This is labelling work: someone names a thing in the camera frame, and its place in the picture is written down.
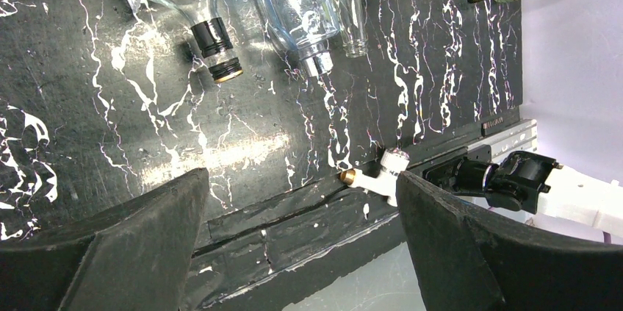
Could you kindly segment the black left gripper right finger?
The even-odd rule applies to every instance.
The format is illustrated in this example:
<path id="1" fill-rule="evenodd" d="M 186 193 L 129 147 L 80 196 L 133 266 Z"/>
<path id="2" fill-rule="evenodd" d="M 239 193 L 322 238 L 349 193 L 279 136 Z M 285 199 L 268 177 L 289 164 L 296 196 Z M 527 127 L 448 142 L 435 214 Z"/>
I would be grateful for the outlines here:
<path id="1" fill-rule="evenodd" d="M 622 247 L 548 232 L 405 172 L 397 208 L 427 310 L 620 310 Z"/>

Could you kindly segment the blue square glass bottle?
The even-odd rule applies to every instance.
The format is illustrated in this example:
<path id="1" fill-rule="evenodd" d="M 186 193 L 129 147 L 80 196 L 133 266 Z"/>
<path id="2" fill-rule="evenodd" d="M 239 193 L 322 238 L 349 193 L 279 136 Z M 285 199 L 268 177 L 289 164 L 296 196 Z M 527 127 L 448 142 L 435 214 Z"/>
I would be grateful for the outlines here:
<path id="1" fill-rule="evenodd" d="M 340 31 L 332 0 L 260 0 L 262 15 L 287 51 L 309 76 L 330 72 L 328 41 Z"/>

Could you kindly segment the clear bottle black gold label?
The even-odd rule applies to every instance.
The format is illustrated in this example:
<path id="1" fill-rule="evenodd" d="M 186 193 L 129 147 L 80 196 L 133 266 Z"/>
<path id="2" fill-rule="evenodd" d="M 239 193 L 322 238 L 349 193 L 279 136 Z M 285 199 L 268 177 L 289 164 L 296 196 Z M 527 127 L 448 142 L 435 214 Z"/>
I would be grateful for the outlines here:
<path id="1" fill-rule="evenodd" d="M 340 34 L 345 55 L 349 58 L 366 55 L 367 34 L 362 0 L 334 0 L 334 4 L 339 14 Z"/>

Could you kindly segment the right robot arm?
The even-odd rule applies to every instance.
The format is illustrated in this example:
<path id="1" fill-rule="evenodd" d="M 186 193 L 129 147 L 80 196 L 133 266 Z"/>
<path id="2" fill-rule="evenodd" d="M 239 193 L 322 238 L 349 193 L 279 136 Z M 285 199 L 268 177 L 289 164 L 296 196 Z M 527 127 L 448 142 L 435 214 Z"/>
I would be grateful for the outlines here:
<path id="1" fill-rule="evenodd" d="M 556 159 L 513 151 L 501 163 L 483 154 L 445 160 L 423 178 L 456 196 L 485 199 L 493 208 L 572 221 L 622 236 L 622 187 L 583 174 Z"/>

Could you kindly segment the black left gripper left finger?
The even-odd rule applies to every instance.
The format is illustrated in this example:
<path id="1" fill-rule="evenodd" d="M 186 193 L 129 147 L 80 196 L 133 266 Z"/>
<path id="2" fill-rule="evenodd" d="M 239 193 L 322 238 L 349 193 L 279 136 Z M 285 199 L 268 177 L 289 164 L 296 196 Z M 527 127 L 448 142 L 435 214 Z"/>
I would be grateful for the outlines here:
<path id="1" fill-rule="evenodd" d="M 203 219 L 196 168 L 89 218 L 1 245 L 3 310 L 177 310 Z"/>

